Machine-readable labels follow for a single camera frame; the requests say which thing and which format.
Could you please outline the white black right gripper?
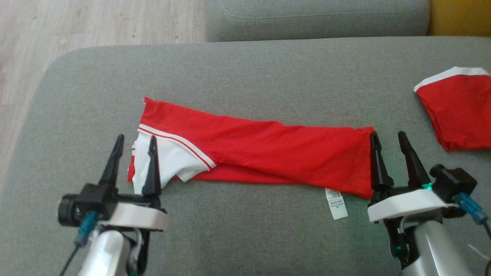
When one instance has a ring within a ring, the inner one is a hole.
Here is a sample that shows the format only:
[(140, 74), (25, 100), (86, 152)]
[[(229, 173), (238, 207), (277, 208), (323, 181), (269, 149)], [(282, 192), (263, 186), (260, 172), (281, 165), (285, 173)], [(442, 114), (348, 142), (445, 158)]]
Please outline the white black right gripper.
[(432, 188), (432, 182), (412, 147), (404, 131), (398, 132), (400, 151), (405, 156), (408, 182), (407, 187), (388, 189), (394, 186), (394, 180), (388, 175), (382, 157), (382, 145), (376, 131), (370, 135), (370, 166), (371, 187), (373, 192), (370, 205), (367, 209), (371, 223), (381, 222), (384, 219), (394, 219), (415, 215), (441, 208), (457, 207), (456, 203), (446, 203)]

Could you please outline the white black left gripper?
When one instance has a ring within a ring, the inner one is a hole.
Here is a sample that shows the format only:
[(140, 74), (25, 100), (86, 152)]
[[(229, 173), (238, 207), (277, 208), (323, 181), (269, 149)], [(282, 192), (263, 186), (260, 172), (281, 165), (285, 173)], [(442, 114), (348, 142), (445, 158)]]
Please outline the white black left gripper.
[(157, 139), (152, 136), (148, 148), (149, 165), (142, 195), (118, 194), (116, 181), (119, 161), (124, 149), (124, 135), (120, 134), (109, 155), (99, 184), (86, 184), (78, 195), (78, 208), (83, 215), (93, 211), (97, 224), (112, 228), (137, 228), (166, 231), (170, 217), (154, 204), (161, 193)]

